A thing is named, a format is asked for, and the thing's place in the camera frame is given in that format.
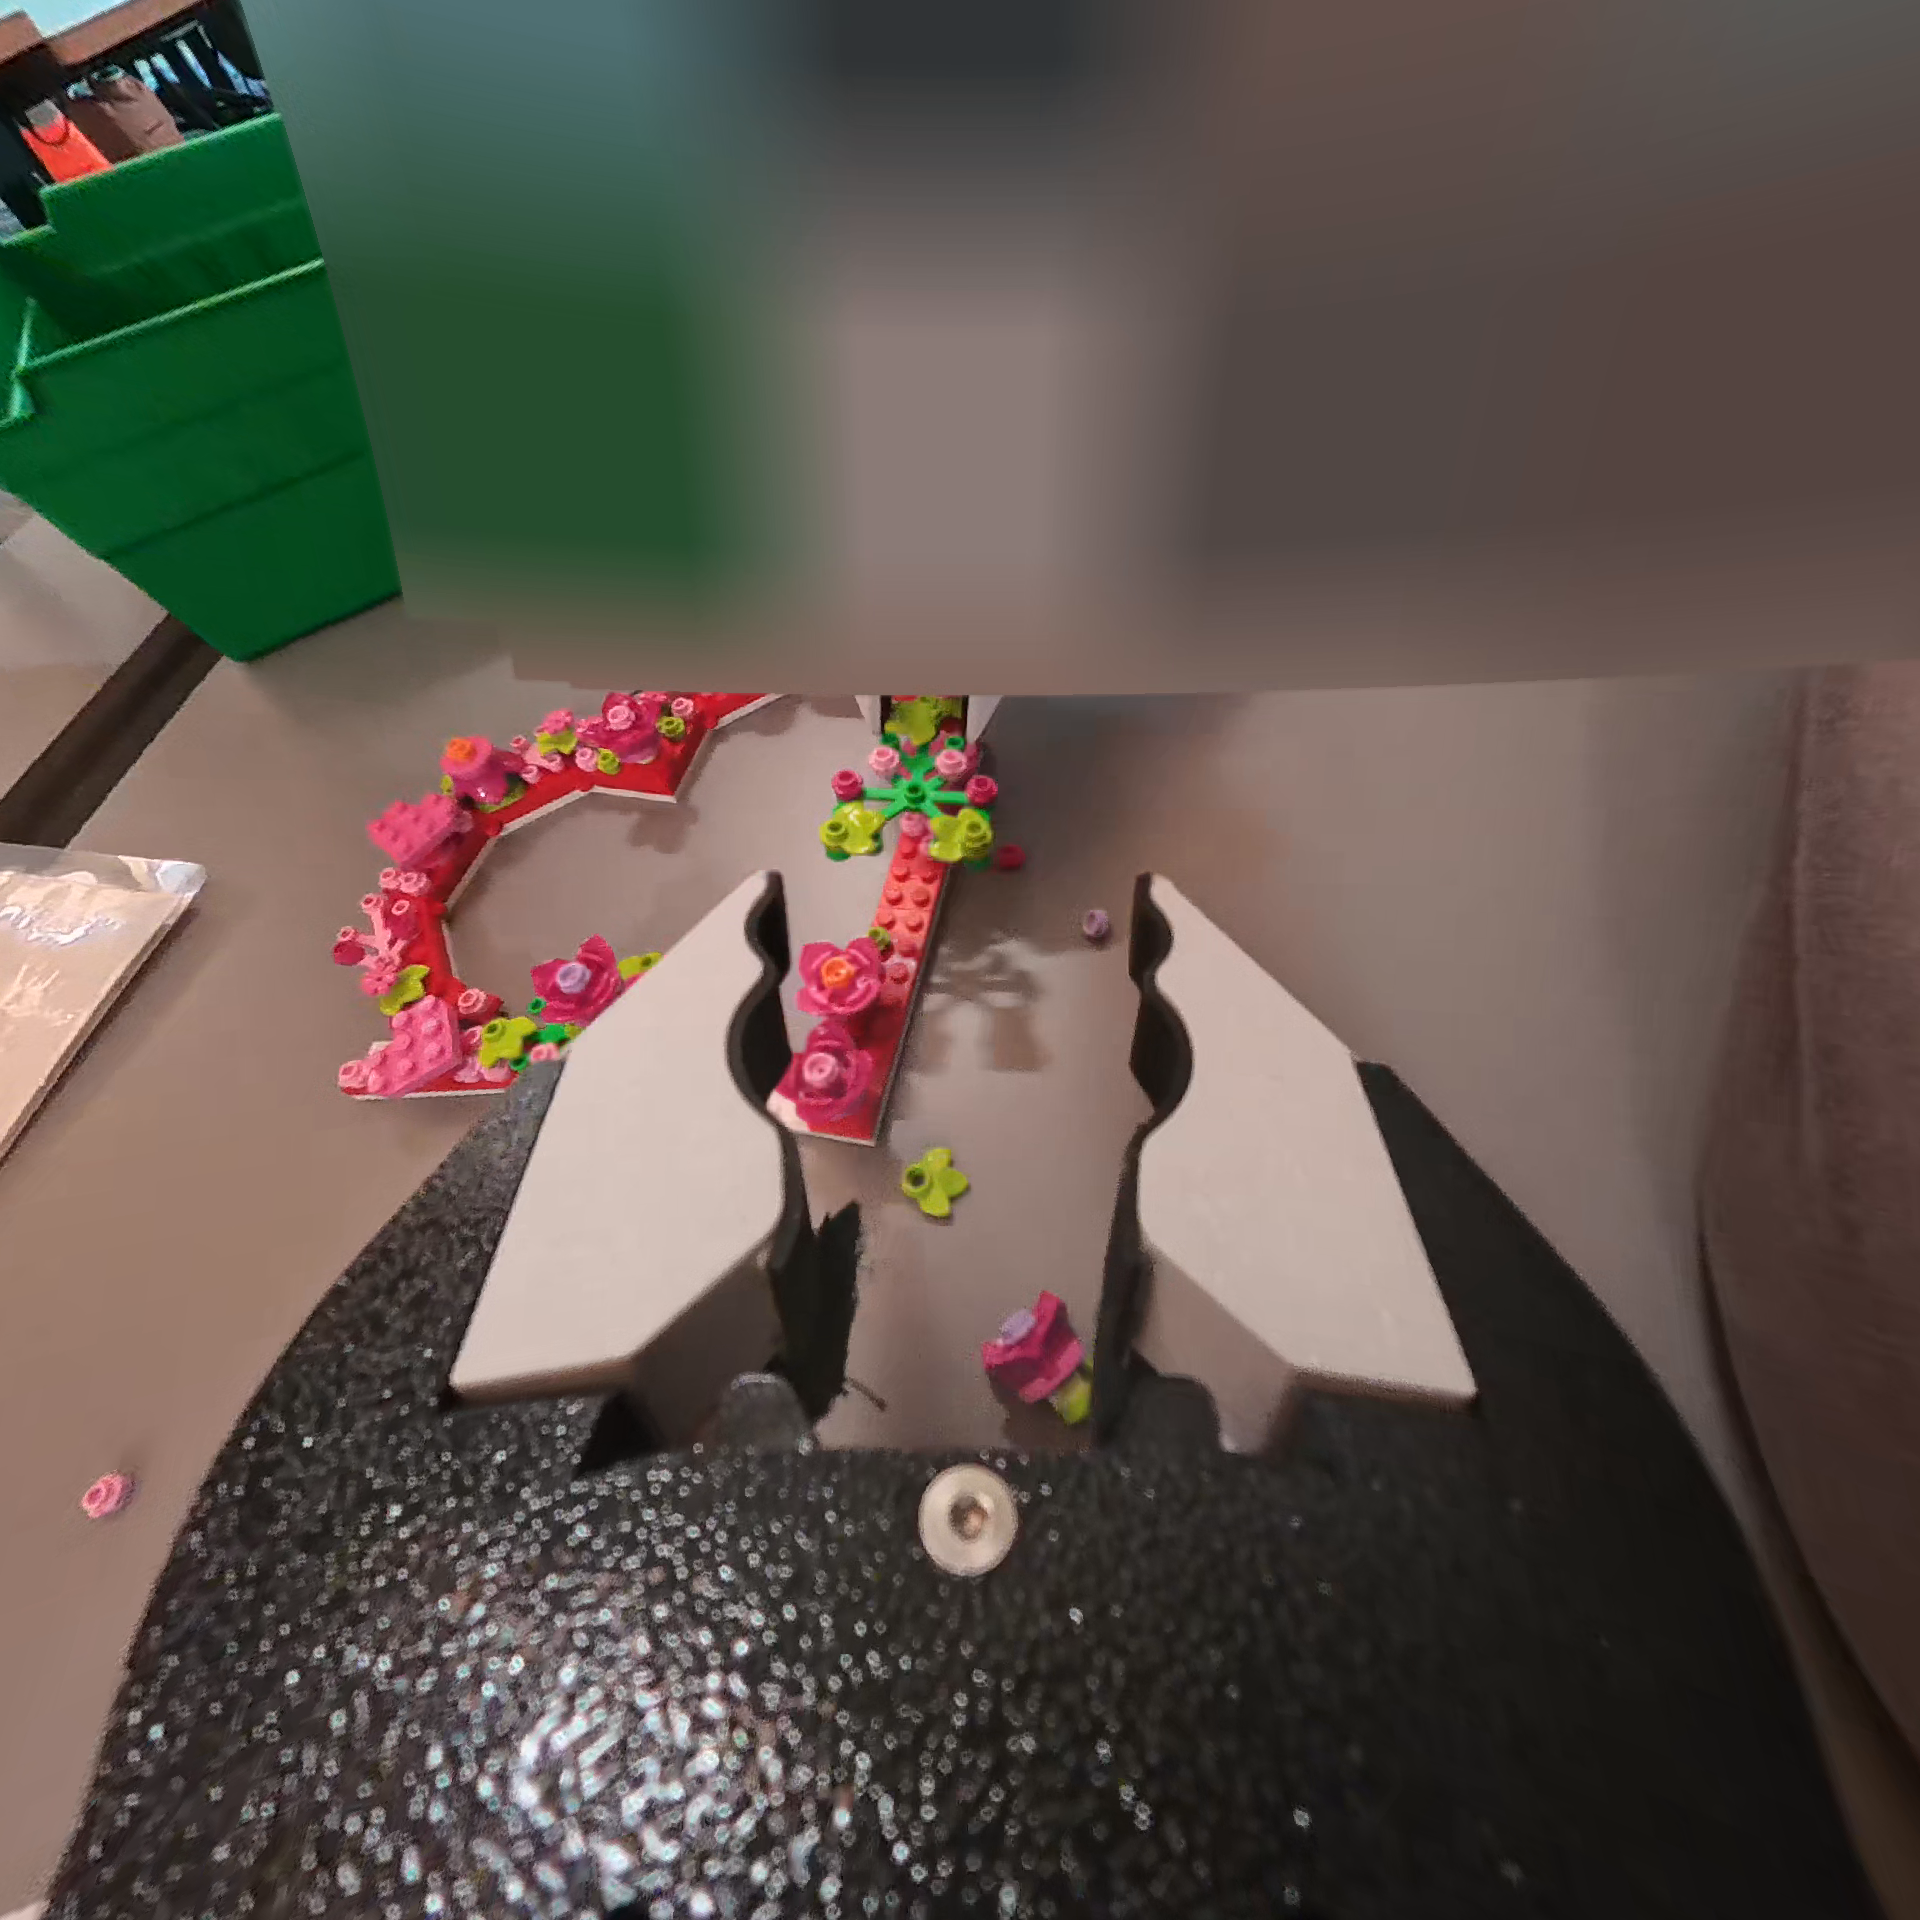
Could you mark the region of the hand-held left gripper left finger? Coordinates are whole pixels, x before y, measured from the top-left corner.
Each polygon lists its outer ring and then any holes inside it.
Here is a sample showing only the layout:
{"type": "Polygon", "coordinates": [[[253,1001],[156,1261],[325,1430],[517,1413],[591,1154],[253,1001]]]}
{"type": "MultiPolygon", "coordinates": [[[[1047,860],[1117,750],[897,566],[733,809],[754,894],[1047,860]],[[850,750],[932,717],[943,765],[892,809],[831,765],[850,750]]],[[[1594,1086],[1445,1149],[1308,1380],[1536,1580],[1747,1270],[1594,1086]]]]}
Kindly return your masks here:
{"type": "Polygon", "coordinates": [[[603,1397],[695,1443],[781,1346],[809,1234],[769,1100],[788,1065],[785,885],[753,870],[568,1044],[450,1364],[459,1406],[603,1397]]]}

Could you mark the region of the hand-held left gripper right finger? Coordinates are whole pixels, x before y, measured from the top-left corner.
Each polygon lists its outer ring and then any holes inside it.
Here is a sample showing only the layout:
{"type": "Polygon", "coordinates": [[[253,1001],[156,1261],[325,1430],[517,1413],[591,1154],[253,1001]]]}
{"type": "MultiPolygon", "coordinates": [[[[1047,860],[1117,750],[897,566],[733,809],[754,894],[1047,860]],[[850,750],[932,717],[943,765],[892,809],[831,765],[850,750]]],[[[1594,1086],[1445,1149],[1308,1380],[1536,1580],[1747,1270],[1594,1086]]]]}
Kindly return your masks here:
{"type": "Polygon", "coordinates": [[[1308,1394],[1472,1408],[1480,1390],[1353,1050],[1171,878],[1136,881],[1132,1077],[1093,1430],[1186,1380],[1228,1451],[1308,1394]]]}

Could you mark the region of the curved red lego flower piece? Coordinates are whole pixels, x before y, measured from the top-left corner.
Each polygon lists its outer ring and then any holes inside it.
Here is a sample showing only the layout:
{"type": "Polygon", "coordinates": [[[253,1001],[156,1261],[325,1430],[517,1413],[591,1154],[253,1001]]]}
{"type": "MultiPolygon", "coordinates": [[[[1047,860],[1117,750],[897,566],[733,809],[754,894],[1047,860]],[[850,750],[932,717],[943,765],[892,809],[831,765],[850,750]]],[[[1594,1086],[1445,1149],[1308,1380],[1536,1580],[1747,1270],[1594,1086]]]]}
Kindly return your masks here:
{"type": "Polygon", "coordinates": [[[592,936],[535,968],[533,992],[515,1009],[459,972],[453,907],[507,834],[556,809],[580,800],[673,808],[714,733],[776,700],[616,689],[592,710],[552,710],[528,737],[453,737],[439,754],[439,784],[369,826],[381,869],[359,923],[339,930],[331,960],[359,976],[386,1030],[339,1069],[339,1091],[354,1100],[479,1097],[509,1089],[528,1065],[559,1060],[661,953],[625,953],[592,936]]]}

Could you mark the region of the straight red lego flower strip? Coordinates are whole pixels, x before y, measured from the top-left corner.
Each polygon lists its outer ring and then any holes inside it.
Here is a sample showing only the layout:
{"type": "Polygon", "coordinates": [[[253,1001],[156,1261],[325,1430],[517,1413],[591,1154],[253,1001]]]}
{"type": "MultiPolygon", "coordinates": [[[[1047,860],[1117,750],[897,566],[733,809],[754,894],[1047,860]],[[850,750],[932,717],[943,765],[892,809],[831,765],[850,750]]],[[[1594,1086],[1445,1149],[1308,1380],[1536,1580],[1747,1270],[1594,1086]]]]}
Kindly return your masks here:
{"type": "MultiPolygon", "coordinates": [[[[999,696],[865,696],[859,709],[879,750],[928,752],[937,745],[975,745],[993,773],[985,733],[1001,706],[999,696]]],[[[795,1010],[807,1022],[781,1081],[769,1094],[769,1113],[792,1133],[876,1145],[906,1041],[919,1010],[945,900],[961,874],[923,856],[892,848],[855,857],[881,860],[884,870],[868,923],[843,942],[804,945],[793,968],[795,1010]]]]}

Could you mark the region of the green lego stem with leaves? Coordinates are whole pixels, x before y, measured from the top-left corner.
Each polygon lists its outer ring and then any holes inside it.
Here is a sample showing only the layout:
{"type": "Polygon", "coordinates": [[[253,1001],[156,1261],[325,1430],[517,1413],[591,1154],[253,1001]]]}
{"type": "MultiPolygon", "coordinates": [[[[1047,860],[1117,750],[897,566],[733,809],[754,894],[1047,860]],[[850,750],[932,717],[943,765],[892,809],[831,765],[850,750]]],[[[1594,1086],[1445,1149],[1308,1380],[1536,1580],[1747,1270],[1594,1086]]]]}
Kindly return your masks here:
{"type": "Polygon", "coordinates": [[[999,797],[997,778],[970,742],[879,750],[867,765],[832,776],[832,809],[819,844],[832,862],[892,848],[943,869],[984,870],[999,851],[999,797]]]}

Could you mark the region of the magenta lego flower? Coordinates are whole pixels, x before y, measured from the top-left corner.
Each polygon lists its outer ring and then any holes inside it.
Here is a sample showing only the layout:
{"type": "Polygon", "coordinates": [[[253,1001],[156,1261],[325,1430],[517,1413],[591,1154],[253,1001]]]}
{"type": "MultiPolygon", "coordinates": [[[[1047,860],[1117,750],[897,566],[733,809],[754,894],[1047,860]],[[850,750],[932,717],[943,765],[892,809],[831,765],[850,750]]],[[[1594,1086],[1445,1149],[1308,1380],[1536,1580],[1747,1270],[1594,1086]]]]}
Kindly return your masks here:
{"type": "Polygon", "coordinates": [[[1007,1401],[1049,1408],[1065,1427],[1090,1419],[1093,1363],[1055,1292],[1045,1290],[1036,1302],[1010,1313],[979,1355],[993,1390],[1007,1401]]]}

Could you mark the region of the green plastic bin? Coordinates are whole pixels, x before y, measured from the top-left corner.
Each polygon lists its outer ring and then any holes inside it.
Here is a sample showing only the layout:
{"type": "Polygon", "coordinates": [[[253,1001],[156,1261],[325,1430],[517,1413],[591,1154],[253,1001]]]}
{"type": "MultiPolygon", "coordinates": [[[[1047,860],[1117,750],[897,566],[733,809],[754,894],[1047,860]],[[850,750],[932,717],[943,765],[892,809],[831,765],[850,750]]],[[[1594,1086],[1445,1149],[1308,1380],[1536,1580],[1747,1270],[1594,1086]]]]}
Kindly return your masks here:
{"type": "Polygon", "coordinates": [[[96,334],[5,291],[3,477],[234,661],[401,593],[317,259],[96,334]]]}
{"type": "Polygon", "coordinates": [[[320,259],[274,112],[52,184],[40,209],[42,224],[3,245],[5,352],[29,307],[75,345],[320,259]]]}

